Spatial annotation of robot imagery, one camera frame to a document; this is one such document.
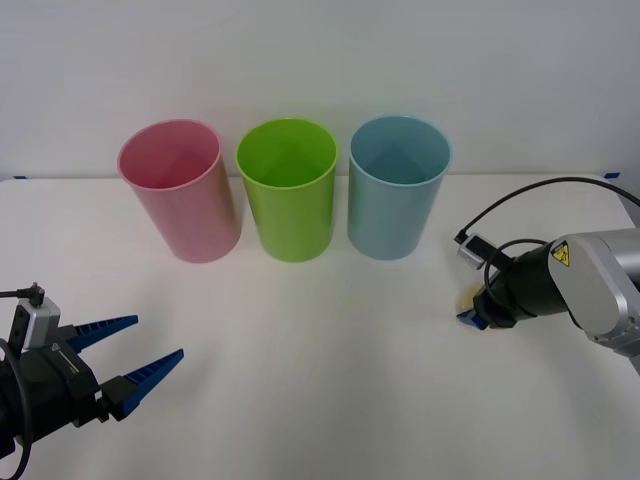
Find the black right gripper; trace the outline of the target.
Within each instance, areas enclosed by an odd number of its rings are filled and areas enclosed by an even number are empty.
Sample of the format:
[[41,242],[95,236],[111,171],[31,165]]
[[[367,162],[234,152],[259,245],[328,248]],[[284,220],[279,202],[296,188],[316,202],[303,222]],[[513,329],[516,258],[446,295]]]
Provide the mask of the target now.
[[516,309],[512,295],[503,282],[493,282],[491,290],[494,297],[481,286],[473,296],[473,308],[457,313],[456,318],[478,330],[513,328],[516,324]]

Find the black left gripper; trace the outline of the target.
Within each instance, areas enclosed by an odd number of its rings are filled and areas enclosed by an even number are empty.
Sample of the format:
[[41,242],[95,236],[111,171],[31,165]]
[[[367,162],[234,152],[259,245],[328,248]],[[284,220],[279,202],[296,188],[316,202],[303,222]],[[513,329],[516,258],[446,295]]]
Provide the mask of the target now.
[[184,358],[179,349],[128,374],[99,386],[79,353],[107,337],[137,324],[127,315],[58,328],[58,341],[21,355],[32,415],[33,439],[38,441],[62,427],[81,427],[95,419],[122,421]]

